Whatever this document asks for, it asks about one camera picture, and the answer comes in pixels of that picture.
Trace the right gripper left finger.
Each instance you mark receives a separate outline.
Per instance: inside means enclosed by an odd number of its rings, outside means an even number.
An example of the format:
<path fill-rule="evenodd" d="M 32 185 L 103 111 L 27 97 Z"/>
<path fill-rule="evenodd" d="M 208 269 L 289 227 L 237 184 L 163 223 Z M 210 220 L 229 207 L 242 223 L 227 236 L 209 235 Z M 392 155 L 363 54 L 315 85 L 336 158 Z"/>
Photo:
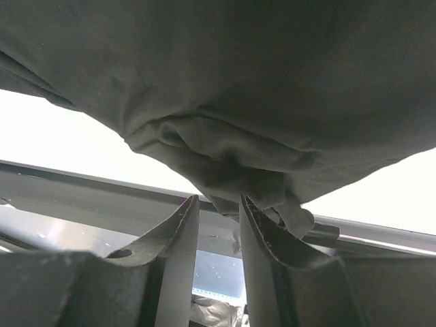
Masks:
<path fill-rule="evenodd" d="M 187 326 L 199 198 L 105 258 L 89 252 L 1 256 L 2 326 Z"/>

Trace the black t shirt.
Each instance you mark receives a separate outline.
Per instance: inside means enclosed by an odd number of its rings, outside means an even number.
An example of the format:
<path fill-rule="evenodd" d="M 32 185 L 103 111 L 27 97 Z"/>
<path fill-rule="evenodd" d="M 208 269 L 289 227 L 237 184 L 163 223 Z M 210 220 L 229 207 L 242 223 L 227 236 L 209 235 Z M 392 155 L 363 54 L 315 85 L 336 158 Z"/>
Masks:
<path fill-rule="evenodd" d="M 435 147 L 435 2 L 2 1 L 1 88 L 302 238 L 304 203 Z"/>

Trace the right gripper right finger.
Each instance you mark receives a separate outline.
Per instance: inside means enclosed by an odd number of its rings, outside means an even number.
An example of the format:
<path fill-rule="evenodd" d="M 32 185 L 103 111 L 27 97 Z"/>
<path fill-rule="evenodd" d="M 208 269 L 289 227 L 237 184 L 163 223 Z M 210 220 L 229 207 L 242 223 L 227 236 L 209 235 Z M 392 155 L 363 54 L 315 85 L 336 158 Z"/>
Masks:
<path fill-rule="evenodd" d="M 435 259 L 329 255 L 295 238 L 247 197 L 240 238 L 252 326 L 434 326 Z"/>

